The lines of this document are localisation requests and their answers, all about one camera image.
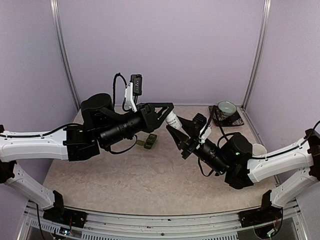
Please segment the white pill bottle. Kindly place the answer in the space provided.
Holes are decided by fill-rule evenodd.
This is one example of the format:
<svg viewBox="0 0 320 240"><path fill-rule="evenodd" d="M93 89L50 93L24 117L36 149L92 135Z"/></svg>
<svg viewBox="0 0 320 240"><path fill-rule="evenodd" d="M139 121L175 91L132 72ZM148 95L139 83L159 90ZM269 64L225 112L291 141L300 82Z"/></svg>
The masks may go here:
<svg viewBox="0 0 320 240"><path fill-rule="evenodd" d="M176 130L180 130L182 128L182 123L179 120L178 116L171 111L167 117L165 118L165 122L167 123L168 126L173 127Z"/></svg>

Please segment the green pill organizer box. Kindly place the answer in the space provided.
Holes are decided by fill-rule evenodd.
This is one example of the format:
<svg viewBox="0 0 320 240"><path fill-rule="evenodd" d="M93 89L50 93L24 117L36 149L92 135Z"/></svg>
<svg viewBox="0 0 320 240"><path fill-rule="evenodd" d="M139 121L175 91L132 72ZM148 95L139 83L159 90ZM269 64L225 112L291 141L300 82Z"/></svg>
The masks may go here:
<svg viewBox="0 0 320 240"><path fill-rule="evenodd" d="M145 140L138 139L136 144L150 150L156 143L157 138L158 136L156 134L150 133Z"/></svg>

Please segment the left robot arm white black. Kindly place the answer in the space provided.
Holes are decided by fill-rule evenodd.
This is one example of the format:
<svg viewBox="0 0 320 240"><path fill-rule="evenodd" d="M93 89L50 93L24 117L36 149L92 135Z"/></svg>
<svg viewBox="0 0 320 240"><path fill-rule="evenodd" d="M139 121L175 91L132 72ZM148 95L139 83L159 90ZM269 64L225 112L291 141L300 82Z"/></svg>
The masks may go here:
<svg viewBox="0 0 320 240"><path fill-rule="evenodd" d="M113 98L98 93L80 105L83 123L68 123L49 132L22 133L0 131L0 181L27 196L44 211L44 218L54 222L72 220L77 213L64 206L63 196L30 177L18 164L24 159L85 161L111 152L112 145L134 139L137 133L152 133L173 111L170 102L133 104L120 114Z"/></svg>

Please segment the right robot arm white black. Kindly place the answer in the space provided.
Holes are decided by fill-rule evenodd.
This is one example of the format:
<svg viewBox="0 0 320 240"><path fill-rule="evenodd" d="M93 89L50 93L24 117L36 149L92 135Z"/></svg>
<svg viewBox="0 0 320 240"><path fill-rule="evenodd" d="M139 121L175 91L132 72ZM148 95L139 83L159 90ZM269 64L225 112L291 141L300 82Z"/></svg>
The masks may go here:
<svg viewBox="0 0 320 240"><path fill-rule="evenodd" d="M255 156L253 145L239 132L231 134L222 147L211 142L207 138L211 133L209 122L200 113L193 120L181 117L179 121L180 127L167 125L166 129L182 158L195 155L199 164L205 163L217 176L224 175L224 181L234 189L296 170L284 183L263 195L261 207L255 212L260 222L268 221L276 209L320 181L320 134L314 128L306 130L305 137L289 146Z"/></svg>

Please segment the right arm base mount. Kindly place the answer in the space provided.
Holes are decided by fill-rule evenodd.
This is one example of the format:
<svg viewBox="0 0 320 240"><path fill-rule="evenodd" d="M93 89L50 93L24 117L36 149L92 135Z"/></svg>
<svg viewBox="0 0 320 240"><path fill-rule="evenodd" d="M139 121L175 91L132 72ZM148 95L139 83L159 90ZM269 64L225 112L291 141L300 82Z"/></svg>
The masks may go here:
<svg viewBox="0 0 320 240"><path fill-rule="evenodd" d="M279 220L283 217L282 208L263 209L255 208L238 213L242 228L265 224Z"/></svg>

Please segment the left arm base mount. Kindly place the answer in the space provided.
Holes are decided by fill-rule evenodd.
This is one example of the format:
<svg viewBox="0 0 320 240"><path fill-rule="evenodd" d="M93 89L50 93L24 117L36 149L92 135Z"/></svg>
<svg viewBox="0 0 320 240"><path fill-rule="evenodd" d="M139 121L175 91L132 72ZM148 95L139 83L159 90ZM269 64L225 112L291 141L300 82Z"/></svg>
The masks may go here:
<svg viewBox="0 0 320 240"><path fill-rule="evenodd" d="M87 213L69 208L61 210L57 207L52 207L44 211L43 218L54 223L82 229L87 219Z"/></svg>

